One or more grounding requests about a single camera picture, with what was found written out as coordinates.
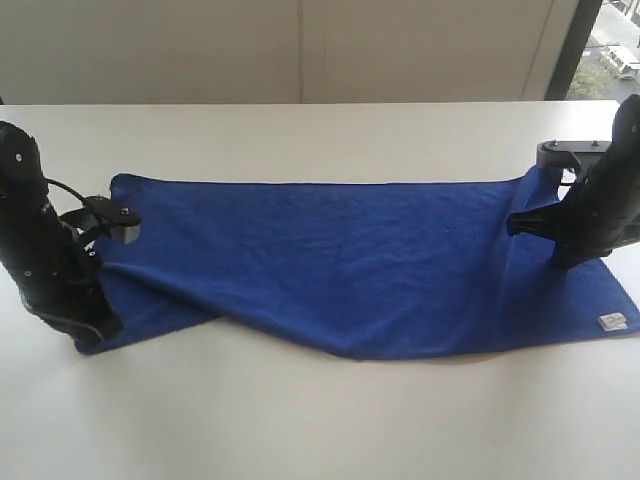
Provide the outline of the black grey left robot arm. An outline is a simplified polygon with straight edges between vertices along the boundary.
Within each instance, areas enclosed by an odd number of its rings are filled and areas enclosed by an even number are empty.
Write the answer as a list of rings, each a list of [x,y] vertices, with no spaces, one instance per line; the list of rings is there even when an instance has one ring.
[[[98,279],[102,262],[91,248],[113,223],[93,198],[59,215],[49,199],[54,180],[41,167],[34,137],[1,124],[1,264],[22,304],[50,328],[91,352],[122,328]]]

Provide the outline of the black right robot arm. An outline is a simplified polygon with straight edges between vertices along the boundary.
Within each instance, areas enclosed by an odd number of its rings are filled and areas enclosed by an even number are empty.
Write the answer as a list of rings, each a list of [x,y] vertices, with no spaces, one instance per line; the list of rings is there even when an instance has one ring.
[[[536,167],[570,170],[575,180],[554,204],[512,213],[510,236],[530,234],[554,242],[551,262],[564,270],[639,242],[639,96],[622,102],[609,141],[546,141]]]

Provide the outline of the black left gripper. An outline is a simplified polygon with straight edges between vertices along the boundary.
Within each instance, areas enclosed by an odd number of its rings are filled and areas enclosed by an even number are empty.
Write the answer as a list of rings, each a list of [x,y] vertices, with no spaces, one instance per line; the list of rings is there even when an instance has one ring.
[[[98,280],[99,255],[44,202],[31,208],[1,201],[1,264],[16,283],[27,311],[91,353],[123,329]]]

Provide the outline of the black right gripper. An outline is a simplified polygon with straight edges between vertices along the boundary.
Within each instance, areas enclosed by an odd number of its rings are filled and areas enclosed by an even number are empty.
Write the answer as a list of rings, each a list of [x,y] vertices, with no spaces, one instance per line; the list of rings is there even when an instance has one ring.
[[[610,146],[561,204],[511,213],[507,234],[563,236],[552,263],[565,270],[638,243],[639,149]]]

